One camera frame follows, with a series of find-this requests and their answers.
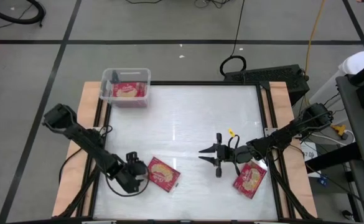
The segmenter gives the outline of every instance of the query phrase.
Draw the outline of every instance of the clear plastic container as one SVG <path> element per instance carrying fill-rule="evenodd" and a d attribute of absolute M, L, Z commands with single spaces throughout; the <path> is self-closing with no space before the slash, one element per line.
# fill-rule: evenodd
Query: clear plastic container
<path fill-rule="evenodd" d="M 121 108 L 146 107 L 149 101 L 150 79 L 151 72 L 147 68 L 107 68 L 101 78 L 100 98 Z M 115 93 L 117 90 L 115 86 L 128 87 L 129 91 L 121 92 L 122 94 L 118 91 Z M 124 97 L 128 94 L 139 96 Z"/>

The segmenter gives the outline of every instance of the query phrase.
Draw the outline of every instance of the red snack bag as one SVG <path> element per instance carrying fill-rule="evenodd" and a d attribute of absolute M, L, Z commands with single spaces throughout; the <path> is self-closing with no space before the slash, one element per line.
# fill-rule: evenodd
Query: red snack bag
<path fill-rule="evenodd" d="M 266 172 L 266 170 L 256 163 L 249 161 L 245 164 L 233 186 L 239 192 L 252 199 Z"/>
<path fill-rule="evenodd" d="M 152 158 L 148 168 L 150 171 L 149 179 L 167 192 L 170 192 L 180 175 L 180 172 L 155 157 Z"/>
<path fill-rule="evenodd" d="M 114 97 L 143 97 L 146 95 L 146 84 L 140 82 L 125 82 L 113 85 Z"/>

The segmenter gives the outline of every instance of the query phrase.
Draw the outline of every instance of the white cable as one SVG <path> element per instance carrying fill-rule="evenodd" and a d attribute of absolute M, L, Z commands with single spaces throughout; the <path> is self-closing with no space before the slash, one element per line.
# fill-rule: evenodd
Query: white cable
<path fill-rule="evenodd" d="M 318 138 L 324 138 L 324 139 L 328 139 L 330 141 L 333 141 L 333 142 L 336 142 L 340 145 L 343 145 L 343 146 L 346 146 L 346 144 L 342 143 L 342 142 L 338 142 L 337 140 L 333 139 L 333 138 L 330 138 L 330 137 L 327 137 L 327 136 L 321 136 L 321 135 L 318 135 L 318 134 L 312 134 L 313 136 L 316 136 Z"/>
<path fill-rule="evenodd" d="M 350 133 L 350 134 L 352 134 L 352 137 L 353 137 L 352 143 L 356 141 L 355 134 L 354 134 L 351 130 L 347 130 L 347 129 L 346 129 L 344 132 L 345 132 L 345 133 Z"/>

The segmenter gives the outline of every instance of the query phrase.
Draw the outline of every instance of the gray floor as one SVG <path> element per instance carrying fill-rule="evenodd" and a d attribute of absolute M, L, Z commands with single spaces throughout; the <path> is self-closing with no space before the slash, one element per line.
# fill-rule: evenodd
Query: gray floor
<path fill-rule="evenodd" d="M 55 80 L 43 106 L 65 103 L 74 109 L 79 104 L 83 83 L 100 80 L 102 71 L 109 67 L 146 67 L 153 80 L 222 80 L 218 68 L 231 54 L 233 45 L 219 44 L 222 41 L 210 44 L 205 40 L 233 40 L 242 4 L 234 0 L 222 9 L 213 5 L 197 9 L 193 0 L 163 0 L 158 4 L 129 4 L 122 0 L 40 2 L 47 10 L 42 28 L 34 24 L 0 29 L 0 212 L 49 77 Z M 364 3 L 348 2 L 364 33 Z M 65 35 L 79 3 L 75 23 L 69 27 L 71 33 Z M 15 17 L 28 6 L 23 0 L 0 1 L 0 11 Z M 318 0 L 247 0 L 238 39 L 281 41 L 238 44 L 236 54 L 247 59 L 249 69 L 294 63 L 304 67 L 307 46 L 288 41 L 309 39 L 319 6 Z M 32 8 L 26 17 L 35 13 Z M 204 41 L 182 44 L 185 39 Z M 75 40 L 88 42 L 77 44 L 72 42 Z M 89 40 L 175 41 L 137 41 L 126 45 L 115 41 L 106 45 Z M 326 2 L 314 40 L 352 42 L 329 45 L 326 41 L 312 46 L 308 97 L 336 72 L 343 60 L 364 50 L 364 42 L 360 42 L 341 0 Z M 230 62 L 225 70 L 236 71 L 240 67 L 238 62 Z M 58 187 L 57 172 L 67 147 L 65 138 L 39 127 L 25 171 L 19 177 L 8 222 L 50 218 Z M 315 196 L 320 217 L 335 220 L 337 214 L 333 210 L 323 209 L 331 203 L 329 200 L 343 202 L 334 196 Z"/>

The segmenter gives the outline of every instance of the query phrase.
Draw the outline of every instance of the plastic bin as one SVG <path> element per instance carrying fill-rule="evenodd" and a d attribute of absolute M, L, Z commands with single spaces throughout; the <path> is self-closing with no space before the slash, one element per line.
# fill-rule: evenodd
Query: plastic bin
<path fill-rule="evenodd" d="M 346 74 L 356 75 L 364 68 L 364 51 L 356 53 L 347 58 L 338 66 L 337 72 L 325 83 L 309 100 L 312 103 L 325 103 L 328 99 L 338 93 L 335 79 Z M 341 110 L 343 103 L 341 97 L 337 96 L 327 103 L 327 108 L 331 111 Z M 339 111 L 334 115 L 332 124 L 339 124 L 348 119 L 345 111 Z"/>
<path fill-rule="evenodd" d="M 150 79 L 151 72 L 147 68 L 107 68 L 101 78 L 100 98 L 113 106 L 121 108 L 146 107 L 149 103 Z M 145 91 L 142 92 L 144 95 L 139 97 L 116 96 L 114 86 L 122 83 L 124 84 L 123 86 L 131 83 L 145 84 L 143 87 Z"/>

